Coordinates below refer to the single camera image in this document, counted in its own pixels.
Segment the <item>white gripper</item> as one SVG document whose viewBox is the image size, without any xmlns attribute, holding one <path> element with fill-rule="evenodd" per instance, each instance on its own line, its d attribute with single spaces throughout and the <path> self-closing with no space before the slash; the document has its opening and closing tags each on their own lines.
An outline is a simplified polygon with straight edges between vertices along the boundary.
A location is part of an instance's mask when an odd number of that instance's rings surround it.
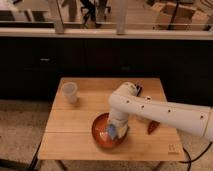
<svg viewBox="0 0 213 171">
<path fill-rule="evenodd" d="M 128 118 L 117 118 L 115 116 L 109 116 L 108 125 L 113 124 L 117 130 L 117 137 L 123 137 L 128 130 Z"/>
</svg>

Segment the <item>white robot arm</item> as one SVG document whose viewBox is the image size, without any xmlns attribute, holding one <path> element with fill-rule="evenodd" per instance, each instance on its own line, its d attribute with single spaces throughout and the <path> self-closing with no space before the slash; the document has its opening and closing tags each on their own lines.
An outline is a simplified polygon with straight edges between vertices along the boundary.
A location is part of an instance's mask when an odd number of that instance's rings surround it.
<svg viewBox="0 0 213 171">
<path fill-rule="evenodd" d="M 109 96 L 108 123 L 119 138 L 127 132 L 129 115 L 135 114 L 213 141 L 213 107 L 147 100 L 136 93 L 133 83 L 124 82 Z"/>
</svg>

